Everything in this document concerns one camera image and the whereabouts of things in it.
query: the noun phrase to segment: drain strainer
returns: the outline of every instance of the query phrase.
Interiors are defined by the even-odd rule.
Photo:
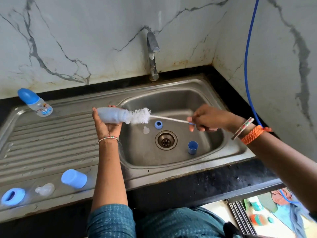
[[[177,137],[172,131],[164,130],[157,134],[155,143],[162,150],[171,150],[177,145]]]

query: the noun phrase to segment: faucet spout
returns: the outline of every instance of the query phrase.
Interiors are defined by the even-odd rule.
[[[150,72],[151,72],[150,80],[156,81],[159,79],[159,73],[156,70],[155,53],[158,53],[160,49],[153,32],[149,31],[147,33],[146,42],[147,42],[147,51],[149,54],[149,61],[150,61]]]

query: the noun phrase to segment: bracelet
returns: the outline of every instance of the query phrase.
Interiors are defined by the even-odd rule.
[[[235,132],[235,134],[232,136],[232,140],[235,140],[245,129],[248,127],[252,122],[254,121],[254,118],[249,118],[247,121],[244,122],[244,124]]]
[[[257,137],[259,137],[264,131],[266,132],[272,132],[271,128],[265,127],[263,128],[261,125],[256,126],[254,129],[251,130],[250,133],[248,133],[241,141],[245,144],[248,145],[250,144],[253,140],[255,140]]]
[[[104,140],[104,139],[115,139],[115,140],[119,141],[119,138],[116,137],[116,136],[106,136],[106,137],[104,137],[104,138],[98,140],[98,144],[100,143],[100,141],[102,141],[102,140]]]

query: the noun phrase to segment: red cloth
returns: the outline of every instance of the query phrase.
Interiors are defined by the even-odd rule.
[[[287,188],[283,188],[282,191],[283,191],[284,195],[286,196],[286,198],[288,198],[288,200],[292,200],[292,194],[288,191]],[[272,191],[271,193],[272,193],[272,200],[276,204],[278,204],[278,205],[289,204],[289,202],[283,198],[283,196],[281,195],[279,190]]]

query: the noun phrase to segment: orange bracelet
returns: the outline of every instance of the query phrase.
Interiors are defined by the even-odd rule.
[[[255,140],[257,137],[259,137],[264,131],[272,132],[272,129],[268,128],[268,127],[263,128],[261,125],[258,125],[254,129],[252,129],[250,133],[248,133],[246,136],[244,136],[243,139],[241,139],[241,141],[245,145],[248,145],[253,140]]]

